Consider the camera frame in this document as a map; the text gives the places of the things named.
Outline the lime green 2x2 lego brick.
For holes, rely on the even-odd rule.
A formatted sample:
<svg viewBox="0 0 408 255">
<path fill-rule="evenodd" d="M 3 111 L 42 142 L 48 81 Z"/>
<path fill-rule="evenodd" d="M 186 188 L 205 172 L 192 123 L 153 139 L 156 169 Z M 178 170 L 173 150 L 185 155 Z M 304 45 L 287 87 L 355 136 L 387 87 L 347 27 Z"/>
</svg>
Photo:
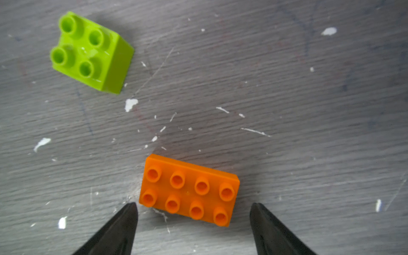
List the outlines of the lime green 2x2 lego brick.
<svg viewBox="0 0 408 255">
<path fill-rule="evenodd" d="M 54 70 L 93 89 L 122 90 L 135 49 L 118 33 L 73 12 L 59 19 L 58 45 L 50 51 Z"/>
</svg>

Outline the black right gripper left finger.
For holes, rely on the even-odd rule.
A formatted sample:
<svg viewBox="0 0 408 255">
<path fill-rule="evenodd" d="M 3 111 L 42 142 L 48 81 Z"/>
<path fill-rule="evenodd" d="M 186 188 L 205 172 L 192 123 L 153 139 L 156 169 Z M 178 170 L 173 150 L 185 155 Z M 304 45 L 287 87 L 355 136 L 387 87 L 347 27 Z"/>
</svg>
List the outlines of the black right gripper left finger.
<svg viewBox="0 0 408 255">
<path fill-rule="evenodd" d="M 74 255 L 130 255 L 137 224 L 137 205 L 128 203 Z"/>
</svg>

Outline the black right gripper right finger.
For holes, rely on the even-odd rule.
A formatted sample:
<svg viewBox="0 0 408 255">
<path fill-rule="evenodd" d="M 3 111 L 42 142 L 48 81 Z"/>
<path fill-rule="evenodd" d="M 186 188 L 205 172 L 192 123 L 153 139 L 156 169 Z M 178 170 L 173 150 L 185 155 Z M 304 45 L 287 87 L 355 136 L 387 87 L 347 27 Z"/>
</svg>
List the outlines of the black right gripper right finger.
<svg viewBox="0 0 408 255">
<path fill-rule="evenodd" d="M 316 255 L 261 203 L 252 204 L 250 223 L 259 255 Z"/>
</svg>

